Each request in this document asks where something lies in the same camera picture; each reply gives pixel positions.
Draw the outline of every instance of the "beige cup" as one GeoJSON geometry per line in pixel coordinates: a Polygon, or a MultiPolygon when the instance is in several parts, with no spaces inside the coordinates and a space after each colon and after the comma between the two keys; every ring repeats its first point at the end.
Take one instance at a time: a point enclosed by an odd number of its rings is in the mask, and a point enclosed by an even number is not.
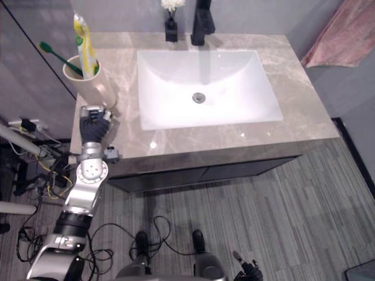
{"type": "MultiPolygon", "coordinates": [[[[68,62],[81,68],[79,56],[71,57],[68,62]]],[[[63,66],[63,72],[88,105],[103,105],[109,109],[116,104],[116,95],[100,63],[97,74],[89,79],[83,79],[66,64],[63,66]]]]}

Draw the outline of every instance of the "sink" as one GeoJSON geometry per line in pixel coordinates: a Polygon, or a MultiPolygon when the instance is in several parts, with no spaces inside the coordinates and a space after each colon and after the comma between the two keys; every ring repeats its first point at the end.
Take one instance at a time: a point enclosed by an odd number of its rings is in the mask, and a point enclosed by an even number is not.
{"type": "Polygon", "coordinates": [[[143,130],[282,120],[256,51],[137,52],[143,130]]]}

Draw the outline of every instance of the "electrical wire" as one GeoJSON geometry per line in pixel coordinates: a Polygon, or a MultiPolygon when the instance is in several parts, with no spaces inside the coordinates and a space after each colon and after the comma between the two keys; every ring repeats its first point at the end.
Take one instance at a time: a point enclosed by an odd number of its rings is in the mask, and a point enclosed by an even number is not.
{"type": "MultiPolygon", "coordinates": [[[[173,251],[174,253],[176,253],[178,255],[191,256],[191,255],[196,255],[197,254],[195,252],[194,253],[182,253],[182,252],[176,250],[174,247],[172,247],[170,245],[170,243],[167,242],[167,239],[171,235],[172,227],[171,227],[171,222],[166,217],[164,217],[162,215],[157,215],[156,217],[153,217],[152,222],[153,222],[154,227],[156,229],[156,232],[158,234],[158,242],[156,242],[156,243],[150,243],[149,244],[149,251],[148,252],[149,253],[153,253],[148,258],[149,261],[159,252],[159,250],[161,249],[161,247],[162,247],[163,244],[165,244],[171,251],[173,251]],[[160,220],[160,219],[165,220],[167,222],[167,224],[168,224],[167,235],[165,235],[164,237],[162,236],[161,229],[160,229],[160,227],[159,227],[159,225],[157,223],[157,221],[160,220]]],[[[91,269],[91,275],[90,275],[89,281],[92,280],[92,278],[93,278],[94,275],[97,275],[97,278],[98,278],[100,275],[106,274],[107,272],[109,272],[111,270],[111,268],[113,266],[114,251],[112,249],[95,249],[95,250],[93,249],[93,241],[94,241],[94,238],[97,235],[98,231],[101,230],[101,229],[103,229],[104,227],[107,227],[107,226],[110,226],[110,225],[115,226],[115,227],[121,229],[129,237],[131,237],[133,239],[133,241],[131,243],[130,250],[129,250],[129,257],[130,257],[130,259],[132,261],[134,261],[132,252],[137,249],[136,247],[134,247],[135,237],[127,229],[125,229],[124,227],[122,227],[122,226],[120,226],[118,224],[115,224],[113,222],[103,224],[103,225],[101,225],[100,227],[98,227],[94,231],[94,234],[88,240],[89,248],[90,248],[90,253],[86,256],[85,260],[89,262],[89,266],[90,266],[90,269],[91,269]],[[103,252],[106,253],[107,256],[105,258],[99,258],[98,255],[101,255],[103,252]],[[105,270],[99,271],[99,267],[97,265],[97,261],[101,261],[101,262],[109,261],[110,265],[105,270]]]]}
{"type": "Polygon", "coordinates": [[[42,195],[39,194],[38,203],[33,214],[31,214],[26,221],[23,223],[18,231],[17,243],[16,243],[16,254],[17,258],[21,262],[29,262],[30,264],[34,261],[36,255],[43,245],[45,234],[36,235],[34,227],[27,227],[28,221],[38,212],[40,205],[42,204],[42,195]],[[26,257],[22,257],[20,253],[21,242],[28,243],[26,250],[26,257]]]}
{"type": "MultiPolygon", "coordinates": [[[[56,173],[56,174],[58,174],[58,172],[56,172],[56,171],[52,171],[52,170],[48,169],[48,168],[42,163],[42,161],[39,160],[39,157],[38,157],[36,154],[34,154],[34,156],[35,156],[37,162],[39,163],[39,165],[40,165],[44,170],[46,170],[47,172],[52,172],[52,173],[56,173]]],[[[72,180],[71,180],[70,178],[68,178],[67,176],[62,176],[62,177],[63,177],[64,179],[66,179],[66,180],[70,183],[71,186],[73,185],[73,182],[72,182],[72,180]]]]}
{"type": "Polygon", "coordinates": [[[10,141],[8,141],[8,142],[9,142],[9,144],[11,145],[11,148],[12,148],[13,152],[16,153],[18,156],[22,156],[22,155],[25,155],[25,154],[29,153],[28,151],[17,152],[17,150],[16,150],[16,149],[14,148],[14,146],[13,146],[13,143],[11,143],[10,141]]]}
{"type": "Polygon", "coordinates": [[[50,199],[53,199],[53,200],[55,200],[55,199],[59,199],[59,198],[65,199],[65,198],[62,197],[62,195],[64,195],[67,191],[71,190],[71,189],[73,188],[73,185],[71,184],[70,187],[65,188],[61,193],[56,194],[56,193],[53,191],[54,183],[55,183],[55,181],[56,181],[56,174],[53,174],[52,177],[53,177],[53,183],[52,183],[52,186],[50,186],[49,183],[47,184],[47,194],[48,194],[48,197],[49,197],[50,199]]]}
{"type": "Polygon", "coordinates": [[[63,145],[61,142],[59,142],[57,139],[54,139],[53,137],[51,137],[48,133],[46,133],[43,129],[41,130],[37,130],[39,133],[41,133],[43,136],[45,136],[46,138],[50,139],[51,141],[53,142],[56,142],[57,145],[55,146],[56,148],[59,148],[61,145],[63,145]]]}
{"type": "Polygon", "coordinates": [[[21,133],[23,135],[29,136],[32,139],[36,139],[35,135],[29,133],[28,131],[24,131],[21,126],[19,128],[14,128],[14,127],[8,127],[8,128],[11,129],[11,130],[13,130],[13,131],[19,132],[19,133],[21,133]]]}
{"type": "Polygon", "coordinates": [[[41,149],[41,150],[43,150],[44,152],[46,152],[46,156],[43,156],[42,158],[45,158],[45,157],[54,157],[53,155],[52,155],[52,152],[49,150],[49,149],[47,149],[47,148],[50,148],[50,147],[48,147],[47,145],[40,145],[39,146],[39,148],[41,149]]]}

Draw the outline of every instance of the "white pipe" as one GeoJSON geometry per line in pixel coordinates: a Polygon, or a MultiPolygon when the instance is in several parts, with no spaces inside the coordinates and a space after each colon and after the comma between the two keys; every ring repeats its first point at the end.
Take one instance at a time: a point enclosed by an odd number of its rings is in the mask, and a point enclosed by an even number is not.
{"type": "Polygon", "coordinates": [[[30,153],[36,154],[40,157],[44,157],[47,155],[47,153],[44,150],[40,149],[40,147],[28,141],[23,136],[20,136],[19,134],[10,130],[8,127],[4,126],[3,124],[0,124],[0,136],[18,145],[24,150],[29,151],[30,153]]]}
{"type": "Polygon", "coordinates": [[[35,212],[35,210],[36,207],[33,205],[0,201],[0,213],[31,215],[35,212]]]}

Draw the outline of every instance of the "black floor trim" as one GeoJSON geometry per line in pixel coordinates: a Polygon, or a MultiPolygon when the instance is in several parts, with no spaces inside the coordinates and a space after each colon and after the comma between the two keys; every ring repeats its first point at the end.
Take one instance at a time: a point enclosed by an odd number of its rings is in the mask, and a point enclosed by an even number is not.
{"type": "Polygon", "coordinates": [[[339,130],[342,138],[344,139],[347,147],[350,150],[350,153],[352,154],[354,161],[357,164],[357,167],[359,171],[361,172],[367,186],[369,187],[369,190],[371,194],[373,195],[375,199],[375,183],[373,179],[371,178],[371,175],[364,164],[361,155],[359,154],[356,145],[354,144],[352,138],[349,135],[349,132],[347,131],[345,124],[342,122],[341,118],[332,118],[333,123],[335,123],[337,129],[339,130]]]}
{"type": "Polygon", "coordinates": [[[349,281],[349,278],[348,278],[348,276],[347,276],[347,272],[348,272],[348,271],[350,271],[350,270],[352,270],[352,269],[354,269],[354,268],[358,268],[358,267],[360,267],[360,266],[366,265],[366,264],[368,264],[368,263],[370,263],[370,262],[374,262],[374,261],[375,261],[375,259],[372,259],[372,260],[370,260],[370,261],[368,261],[368,262],[361,263],[360,265],[357,265],[357,266],[355,266],[355,267],[353,267],[353,268],[346,269],[346,270],[344,271],[346,281],[349,281]]]}

